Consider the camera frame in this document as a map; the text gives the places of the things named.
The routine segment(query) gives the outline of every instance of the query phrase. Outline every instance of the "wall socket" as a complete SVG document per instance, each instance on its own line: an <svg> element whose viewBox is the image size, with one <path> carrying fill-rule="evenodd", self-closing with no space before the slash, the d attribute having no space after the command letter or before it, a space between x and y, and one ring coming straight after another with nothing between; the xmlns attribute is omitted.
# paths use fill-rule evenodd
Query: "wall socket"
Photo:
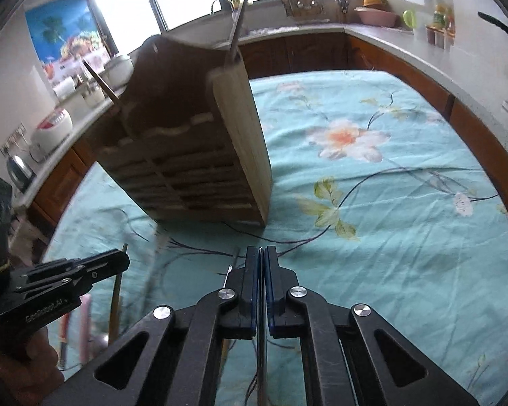
<svg viewBox="0 0 508 406"><path fill-rule="evenodd" d="M17 128L15 128L15 131L12 132L9 137L6 139L4 144L0 147L0 152L4 157L7 157L9 153L9 149L16 145L20 139L23 138L24 133L26 132L25 126L21 123Z"/></svg>

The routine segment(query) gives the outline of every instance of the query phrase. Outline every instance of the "blue poster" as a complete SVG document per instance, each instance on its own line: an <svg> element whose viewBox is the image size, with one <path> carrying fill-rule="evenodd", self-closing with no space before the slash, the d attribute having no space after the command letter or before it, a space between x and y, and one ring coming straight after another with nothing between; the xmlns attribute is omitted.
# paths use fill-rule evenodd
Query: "blue poster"
<svg viewBox="0 0 508 406"><path fill-rule="evenodd" d="M81 58L99 70L109 60L86 0L57 0L25 13L39 60L56 85L82 71Z"/></svg>

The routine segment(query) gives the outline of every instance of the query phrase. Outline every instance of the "kitchen counter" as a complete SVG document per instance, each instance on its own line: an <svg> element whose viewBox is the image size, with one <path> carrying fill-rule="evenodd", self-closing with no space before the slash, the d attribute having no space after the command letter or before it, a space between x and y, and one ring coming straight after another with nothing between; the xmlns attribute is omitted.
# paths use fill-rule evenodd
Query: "kitchen counter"
<svg viewBox="0 0 508 406"><path fill-rule="evenodd" d="M121 95L123 92L124 88L119 89L117 90L117 95ZM106 98L98 106L88 112L81 120L75 121L73 123L73 130L68 135L68 137L66 137L66 139L57 147L57 149L54 150L54 152L49 157L47 157L47 159L45 159L45 161L34 166L36 178L30 184L30 187L24 194L21 194L19 191L17 191L16 195L14 196L12 205L15 212L23 213L28 209L28 207L30 207L43 183L45 180L47 180L60 160L62 160L69 149L81 138L87 129L90 128L90 126L96 120L98 120L109 109L109 107L111 107L111 105L111 99Z"/></svg>
<svg viewBox="0 0 508 406"><path fill-rule="evenodd" d="M445 51L427 42L414 40L411 32L361 24L317 24L278 29L261 29L239 39L239 44L309 33L343 32L382 48L425 73L468 107L493 133L508 152L508 79L493 74L483 61L458 47ZM220 43L227 48L229 43Z"/></svg>

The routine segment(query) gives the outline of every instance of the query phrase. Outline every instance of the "light blue tablecloth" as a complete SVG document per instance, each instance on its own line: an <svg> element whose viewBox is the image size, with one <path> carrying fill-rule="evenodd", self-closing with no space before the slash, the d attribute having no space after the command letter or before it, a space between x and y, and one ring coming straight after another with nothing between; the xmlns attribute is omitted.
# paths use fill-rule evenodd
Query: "light blue tablecloth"
<svg viewBox="0 0 508 406"><path fill-rule="evenodd" d="M276 245L301 285L330 303L368 303L481 405L496 403L508 389L508 215L470 150L387 73L291 74L251 86L274 179L265 229L157 225L95 165L46 260L128 242L124 330L160 303L178 309L220 288L236 246L244 255ZM91 292L96 332L107 329L112 284ZM268 344L271 402L304 404L298 341L274 342L287 348ZM252 344L238 342L217 404L242 405L254 371Z"/></svg>

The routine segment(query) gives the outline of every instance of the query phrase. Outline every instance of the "silver kettle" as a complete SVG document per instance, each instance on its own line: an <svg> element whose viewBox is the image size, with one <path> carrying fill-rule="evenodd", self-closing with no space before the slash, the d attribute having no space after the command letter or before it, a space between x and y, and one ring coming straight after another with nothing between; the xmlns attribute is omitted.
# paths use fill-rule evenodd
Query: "silver kettle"
<svg viewBox="0 0 508 406"><path fill-rule="evenodd" d="M25 193L36 175L19 156L9 156L6 162L7 171L14 185Z"/></svg>

